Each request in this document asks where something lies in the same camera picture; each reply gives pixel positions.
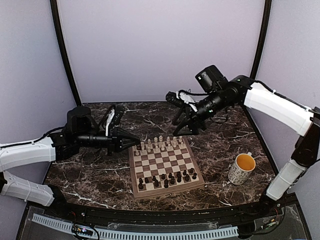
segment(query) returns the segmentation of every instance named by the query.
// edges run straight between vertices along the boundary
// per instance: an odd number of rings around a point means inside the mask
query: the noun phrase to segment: black pole
[[[265,41],[266,41],[267,29],[268,29],[270,12],[271,12],[271,3],[272,3],[272,0],[265,0],[264,2],[264,10],[263,10],[260,35],[259,35],[259,40],[256,47],[256,52],[253,60],[251,73],[250,73],[250,78],[252,79],[256,79],[257,77],[257,72],[258,72],[262,52],[263,52]]]
[[[68,82],[72,91],[72,95],[74,98],[74,101],[77,106],[81,106],[81,100],[80,96],[77,90],[76,82],[74,79],[74,76],[71,71],[71,66],[67,54],[67,49],[64,41],[64,36],[62,33],[62,28],[61,28],[61,23],[60,23],[60,18],[59,18],[59,11],[58,11],[58,4],[57,0],[50,0],[50,5],[51,5],[51,12],[52,12],[52,18],[53,18],[53,23],[54,23],[54,28],[55,28],[55,34],[56,34],[56,39],[58,41],[59,49],[60,49],[60,54],[62,58],[62,62],[64,65],[65,73],[68,78]]]

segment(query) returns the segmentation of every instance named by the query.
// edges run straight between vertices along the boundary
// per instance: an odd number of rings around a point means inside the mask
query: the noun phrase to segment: mug
[[[241,153],[236,156],[235,161],[228,173],[228,179],[234,185],[243,184],[256,167],[256,161],[252,153]]]

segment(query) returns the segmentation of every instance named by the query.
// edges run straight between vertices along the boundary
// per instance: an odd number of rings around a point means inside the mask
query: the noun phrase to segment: white panel
[[[36,139],[66,123],[75,104],[49,0],[0,1],[0,143]],[[48,163],[10,169],[41,183]],[[23,200],[0,196],[1,239],[16,239]]]
[[[195,75],[215,64],[249,75],[263,0],[59,1],[69,58],[83,102],[165,101],[201,91]]]
[[[320,1],[273,1],[257,78],[303,105],[320,106]],[[282,123],[254,111],[253,116],[279,168],[290,158],[298,135]],[[320,236],[320,164],[292,188],[313,239]]]

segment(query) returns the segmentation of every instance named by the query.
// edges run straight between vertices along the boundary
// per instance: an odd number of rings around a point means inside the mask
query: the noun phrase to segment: white grille
[[[60,232],[72,234],[72,223],[56,220],[39,214],[33,214],[32,221]],[[145,233],[126,232],[101,229],[95,227],[100,234],[101,240],[216,240],[238,236],[238,227],[228,227],[216,230],[178,232],[178,233]],[[96,232],[93,232],[91,239],[98,239]]]

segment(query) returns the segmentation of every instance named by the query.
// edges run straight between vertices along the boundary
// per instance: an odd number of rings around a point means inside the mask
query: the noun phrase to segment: marble tabletop
[[[118,103],[126,111],[121,127],[142,140],[159,135],[172,136],[172,118],[178,109],[167,102]],[[86,104],[99,122],[109,103]],[[207,122],[207,130],[188,136],[205,181],[204,188],[136,200],[132,192],[129,153],[125,150],[107,156],[106,149],[81,148],[64,161],[53,162],[45,184],[60,187],[70,203],[136,211],[182,211],[236,206],[256,202],[275,176],[266,154],[241,107],[219,112]],[[240,153],[251,152],[256,168],[243,185],[228,180],[228,170]]]

